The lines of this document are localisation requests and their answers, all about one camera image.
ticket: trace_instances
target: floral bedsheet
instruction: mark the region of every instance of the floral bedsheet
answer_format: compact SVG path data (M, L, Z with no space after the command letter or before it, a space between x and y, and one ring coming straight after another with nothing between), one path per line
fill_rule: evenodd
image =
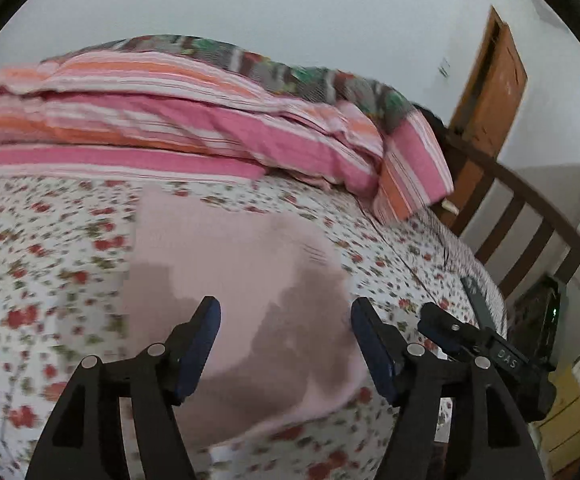
M34 446L81 357L125 357L118 291L132 251L142 183L0 177L0 475L23 479ZM244 186L161 183L227 210L295 212L319 225L350 274L350 292L368 296L408 341L421 304L435 301L474 323L444 249L416 218L384 228L345 192L324 192L268 176ZM443 400L439 422L449 418ZM131 409L124 405L126 455L142 478ZM372 478L395 413L371 380L341 410L320 420L229 446L189 450L200 479Z

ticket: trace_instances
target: silver screw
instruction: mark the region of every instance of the silver screw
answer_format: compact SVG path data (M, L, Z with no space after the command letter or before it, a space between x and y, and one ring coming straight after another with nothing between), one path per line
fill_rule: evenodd
M415 357L421 357L425 353L425 348L419 343L410 343L407 345L407 353Z
M154 343L154 345L150 345L148 348L148 354L150 354L152 357L163 355L165 351L166 346L163 343Z
M87 357L83 357L83 360L81 361L81 366L83 366L84 368L94 368L97 363L98 358L96 357L96 355L89 355Z
M479 357L475 358L474 364L476 364L482 370L487 370L488 368L490 368L490 359L480 355Z

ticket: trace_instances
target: black robotic device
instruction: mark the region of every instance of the black robotic device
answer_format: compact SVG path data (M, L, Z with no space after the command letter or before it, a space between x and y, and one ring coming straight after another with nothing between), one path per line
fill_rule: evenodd
M523 399L522 405L527 401L518 392L525 391L528 378L534 381L531 365L514 353L523 362L523 372L516 365L510 372L510 362L499 356L499 346L513 352L505 340L488 329L461 324L433 303L423 306L421 318L420 328L456 360L438 359L420 344L408 344L396 327L381 322L367 298L352 305L352 329L375 386L391 406L401 409L375 478L425 479L439 402L452 397L447 479L542 479L515 404L515 399ZM195 479L172 406L194 393L220 323L219 302L206 297L192 319L177 325L164 343L108 364L95 356L84 358L42 432L26 479L128 480L119 397L132 398L146 479ZM478 355L468 351L471 345L480 345ZM499 372L509 375L507 382ZM549 410L545 399L533 405Z

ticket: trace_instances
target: white wall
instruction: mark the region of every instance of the white wall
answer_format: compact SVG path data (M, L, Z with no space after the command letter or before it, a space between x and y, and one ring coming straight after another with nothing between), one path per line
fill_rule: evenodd
M448 122L490 6L510 24L528 85L499 160L580 219L580 44L532 0L29 0L0 33L0 66L143 34L228 41L291 64L370 76ZM449 76L440 75L443 59ZM478 247L508 196L493 189L465 240ZM524 211L488 269L501 279L538 219ZM534 275L560 248L552 244Z

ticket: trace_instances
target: pillow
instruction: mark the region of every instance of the pillow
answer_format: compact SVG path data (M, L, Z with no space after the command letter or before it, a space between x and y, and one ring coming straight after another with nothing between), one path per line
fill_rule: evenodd
M372 211L384 225L402 221L454 190L432 128L410 112L385 141L379 190Z

